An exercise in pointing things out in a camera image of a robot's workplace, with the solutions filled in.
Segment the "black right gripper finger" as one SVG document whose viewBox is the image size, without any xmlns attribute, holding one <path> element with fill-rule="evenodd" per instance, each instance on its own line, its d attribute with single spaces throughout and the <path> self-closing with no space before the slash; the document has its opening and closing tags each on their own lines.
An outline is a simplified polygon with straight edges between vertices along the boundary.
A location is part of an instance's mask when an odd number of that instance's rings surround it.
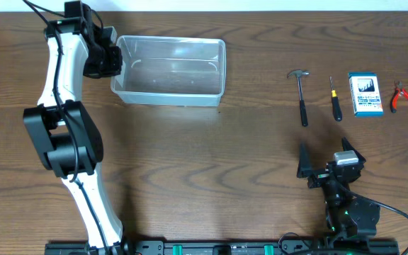
<svg viewBox="0 0 408 255">
<path fill-rule="evenodd" d="M 299 179 L 307 178 L 312 174 L 312 164 L 306 145 L 302 143 L 299 151 L 299 162 L 297 166 L 297 177 Z"/>
<path fill-rule="evenodd" d="M 346 137 L 342 137 L 342 138 L 341 138 L 341 144 L 342 144 L 342 147 L 343 147 L 343 150 L 344 150 L 344 151 L 350 151 L 350 150 L 354 151 L 354 153 L 355 153 L 356 156 L 358 157 L 359 162 L 360 162 L 361 164 L 364 164 L 364 163 L 366 162 L 365 157 L 364 157 L 362 154 L 360 154 L 360 153 L 351 145 L 351 143 L 347 140 Z"/>
</svg>

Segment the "clear plastic container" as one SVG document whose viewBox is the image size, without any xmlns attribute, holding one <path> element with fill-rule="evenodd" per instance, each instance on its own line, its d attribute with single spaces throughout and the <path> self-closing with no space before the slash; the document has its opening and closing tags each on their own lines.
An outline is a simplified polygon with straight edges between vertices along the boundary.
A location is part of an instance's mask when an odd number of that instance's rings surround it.
<svg viewBox="0 0 408 255">
<path fill-rule="evenodd" d="M 221 39 L 122 35 L 123 65 L 111 90 L 124 103 L 217 107 L 225 92 Z"/>
</svg>

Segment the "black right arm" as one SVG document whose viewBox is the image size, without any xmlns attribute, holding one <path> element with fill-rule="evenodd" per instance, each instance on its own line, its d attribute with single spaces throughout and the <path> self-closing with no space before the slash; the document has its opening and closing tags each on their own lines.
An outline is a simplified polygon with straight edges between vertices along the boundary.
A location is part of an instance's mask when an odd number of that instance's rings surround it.
<svg viewBox="0 0 408 255">
<path fill-rule="evenodd" d="M 361 177 L 365 158 L 344 137 L 341 152 L 320 169 L 313 169 L 310 154 L 300 145 L 297 177 L 307 179 L 308 188 L 320 188 L 326 204 L 327 227 L 344 238 L 373 237 L 377 234 L 380 207 L 350 194 L 349 184 Z"/>
</svg>

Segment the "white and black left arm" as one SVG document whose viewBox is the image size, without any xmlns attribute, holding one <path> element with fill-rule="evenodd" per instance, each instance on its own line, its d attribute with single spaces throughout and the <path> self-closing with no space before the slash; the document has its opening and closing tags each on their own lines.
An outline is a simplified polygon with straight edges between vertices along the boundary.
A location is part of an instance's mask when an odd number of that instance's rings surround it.
<svg viewBox="0 0 408 255">
<path fill-rule="evenodd" d="M 47 244 L 46 254 L 128 254 L 124 227 L 101 178 L 103 141 L 81 101 L 83 78 L 115 77 L 123 68 L 116 31 L 94 22 L 82 1 L 67 1 L 57 20 L 46 21 L 49 62 L 37 105 L 23 123 L 42 165 L 61 179 L 84 221 L 85 244 Z"/>
</svg>

